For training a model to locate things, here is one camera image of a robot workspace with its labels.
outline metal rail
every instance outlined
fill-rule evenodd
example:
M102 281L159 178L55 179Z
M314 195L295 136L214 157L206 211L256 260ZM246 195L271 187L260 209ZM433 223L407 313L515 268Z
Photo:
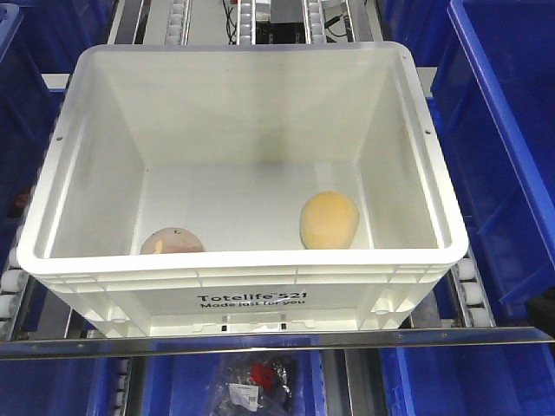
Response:
M0 359L228 353L259 350L427 347L555 342L533 327L390 329L363 332L238 334L167 338L8 341Z

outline yellow sponge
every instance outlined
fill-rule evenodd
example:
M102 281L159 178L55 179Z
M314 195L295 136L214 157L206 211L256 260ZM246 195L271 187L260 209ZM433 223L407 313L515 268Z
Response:
M320 192L301 211L301 238L307 249L348 249L358 227L356 205L339 192Z

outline red object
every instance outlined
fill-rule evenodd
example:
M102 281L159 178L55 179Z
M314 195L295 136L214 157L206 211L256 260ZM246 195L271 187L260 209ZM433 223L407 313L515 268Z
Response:
M261 386L269 392L274 385L274 380L278 377L276 372L264 364L253 362L251 366L251 381Z

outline black cable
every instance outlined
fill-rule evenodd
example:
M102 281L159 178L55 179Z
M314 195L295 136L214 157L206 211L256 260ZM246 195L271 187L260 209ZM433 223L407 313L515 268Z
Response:
M333 26L334 24L338 23L341 20L341 15L339 16L335 16L332 17L330 20L327 20L326 17L326 10L324 9L323 11L323 20L325 21L325 23L323 24L323 26L335 37L344 37L347 35L347 32L345 32L343 35L336 35L335 33L333 33L330 29L330 26Z
M327 29L329 26L332 26L341 20L341 16L332 17L329 21L323 24L324 28Z
M330 28L328 28L328 31L329 31L333 36L335 36L335 37L344 37L344 36L347 35L347 32L343 33L342 35L336 35L335 33L333 33L333 32L331 31Z
M222 0L222 6L224 7L225 13L225 33L227 34L228 44L232 45L235 43L233 37L237 34L237 24L232 20L233 7L227 7L225 0Z

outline metal bar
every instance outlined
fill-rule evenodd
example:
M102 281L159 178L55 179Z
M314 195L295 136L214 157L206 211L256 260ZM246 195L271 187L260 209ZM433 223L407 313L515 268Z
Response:
M42 307L41 319L36 332L29 334L30 340L79 338L83 318L67 303L52 292L47 292Z
M183 23L183 33L181 35L181 44L187 45L189 43L189 31L191 30L191 8L193 0L186 0L185 16Z
M345 353L340 349L326 349L320 353L320 356L326 395L326 414L347 416L350 414L350 406Z
M126 0L114 43L130 45L135 42L143 3L144 0Z
M372 40L376 42L383 41L382 23L380 21L380 13L378 12L377 0L368 0L366 2L366 13L369 19Z
M308 0L302 0L303 4L303 24L304 24L304 42L307 45L312 43L312 30L310 27L310 9Z
M124 404L124 416L142 414L142 396L146 370L147 360L145 357L134 357L130 359L127 373L127 399Z
M412 328L441 328L440 311L433 291L418 304L409 319Z
M345 350L345 368L347 370L347 386L349 387L349 409L352 416L369 414L368 396L366 393L367 377L363 350Z
M350 42L370 42L374 38L372 36L372 30L370 29L370 23L368 19L368 14L366 13L366 8L364 7L364 0L344 0L344 10L348 14L348 22L345 21L347 37L349 39L349 33L352 35L352 41Z
M363 332L190 335L0 343L0 359L226 353L259 350L423 347L555 342L537 328L390 329Z
M351 416L386 416L380 357L375 349L345 349Z

